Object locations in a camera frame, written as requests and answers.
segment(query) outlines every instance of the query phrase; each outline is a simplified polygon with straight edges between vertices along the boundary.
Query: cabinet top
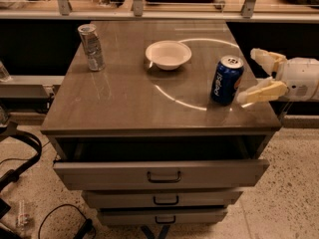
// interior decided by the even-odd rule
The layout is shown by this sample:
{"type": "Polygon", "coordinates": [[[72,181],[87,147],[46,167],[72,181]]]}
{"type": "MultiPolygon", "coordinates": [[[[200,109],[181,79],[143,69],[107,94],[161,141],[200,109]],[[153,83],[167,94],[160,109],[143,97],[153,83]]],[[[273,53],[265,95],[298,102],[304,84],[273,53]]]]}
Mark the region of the cabinet top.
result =
{"type": "Polygon", "coordinates": [[[280,128],[269,103],[223,107],[210,99],[216,64],[242,58],[239,90],[256,84],[224,22],[99,21],[106,67],[91,72],[81,45],[42,125],[51,135],[204,135],[263,133],[280,128]],[[191,59],[163,71],[146,58],[156,41],[188,45],[191,59]]]}

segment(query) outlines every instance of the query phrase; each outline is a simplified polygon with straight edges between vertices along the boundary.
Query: table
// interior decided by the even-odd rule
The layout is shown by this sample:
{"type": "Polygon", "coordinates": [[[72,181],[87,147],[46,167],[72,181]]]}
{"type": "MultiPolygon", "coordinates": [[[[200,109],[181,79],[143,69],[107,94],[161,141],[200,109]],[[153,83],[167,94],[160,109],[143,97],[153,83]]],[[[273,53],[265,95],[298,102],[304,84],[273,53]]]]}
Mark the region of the table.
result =
{"type": "Polygon", "coordinates": [[[210,97],[216,64],[239,56],[239,90],[256,84],[226,24],[209,20],[97,21],[106,67],[88,69],[79,48],[41,132],[55,171],[98,209],[104,225],[218,222],[269,162],[259,156],[281,124],[269,103],[221,106],[210,97]],[[148,45],[187,44],[172,72],[148,45]]]}

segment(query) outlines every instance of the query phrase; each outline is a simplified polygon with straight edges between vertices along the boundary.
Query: blue can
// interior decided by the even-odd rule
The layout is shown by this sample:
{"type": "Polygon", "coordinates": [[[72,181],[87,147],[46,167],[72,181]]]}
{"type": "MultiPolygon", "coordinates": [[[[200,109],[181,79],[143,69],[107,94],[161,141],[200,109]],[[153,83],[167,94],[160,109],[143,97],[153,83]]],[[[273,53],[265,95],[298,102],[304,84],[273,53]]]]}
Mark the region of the blue can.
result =
{"type": "Polygon", "coordinates": [[[243,70],[243,62],[238,57],[222,57],[217,64],[210,97],[224,106],[229,105],[235,97],[243,70]]]}

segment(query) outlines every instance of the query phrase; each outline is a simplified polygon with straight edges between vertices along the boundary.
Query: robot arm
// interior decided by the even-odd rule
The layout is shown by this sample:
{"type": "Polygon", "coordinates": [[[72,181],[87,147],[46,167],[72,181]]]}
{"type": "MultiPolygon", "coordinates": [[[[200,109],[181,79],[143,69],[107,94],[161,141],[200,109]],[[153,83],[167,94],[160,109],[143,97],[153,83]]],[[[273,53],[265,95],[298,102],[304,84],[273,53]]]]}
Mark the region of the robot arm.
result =
{"type": "Polygon", "coordinates": [[[241,104],[274,101],[283,97],[288,101],[319,100],[319,61],[294,58],[260,49],[251,50],[255,60],[267,74],[276,73],[258,85],[241,92],[237,101],[241,104]]]}
{"type": "Polygon", "coordinates": [[[258,85],[239,93],[237,101],[241,104],[274,101],[287,92],[288,88],[283,82],[274,81],[272,77],[269,77],[258,85]]]}

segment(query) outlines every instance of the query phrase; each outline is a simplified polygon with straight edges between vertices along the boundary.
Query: floor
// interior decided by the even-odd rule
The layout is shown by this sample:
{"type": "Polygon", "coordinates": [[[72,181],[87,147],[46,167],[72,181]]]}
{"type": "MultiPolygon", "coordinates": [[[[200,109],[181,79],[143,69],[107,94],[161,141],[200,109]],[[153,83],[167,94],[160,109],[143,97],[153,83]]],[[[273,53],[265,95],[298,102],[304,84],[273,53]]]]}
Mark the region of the floor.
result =
{"type": "MultiPolygon", "coordinates": [[[[239,200],[228,207],[228,214],[217,224],[171,225],[166,235],[161,226],[104,227],[96,211],[88,208],[80,191],[69,191],[52,169],[56,151],[40,134],[35,122],[20,123],[19,128],[39,136],[43,143],[41,160],[1,192],[11,210],[0,220],[23,238],[73,238],[84,217],[70,205],[77,206],[93,220],[94,233],[85,238],[97,239],[317,239],[319,238],[319,119],[291,119],[269,142],[262,158],[270,162],[263,177],[253,188],[247,188],[239,200]],[[30,215],[24,226],[16,227],[19,204],[30,215]],[[39,228],[44,221],[40,235],[39,228]]],[[[21,161],[6,158],[28,158],[33,152],[13,138],[0,142],[0,176],[17,167],[21,161]]]]}

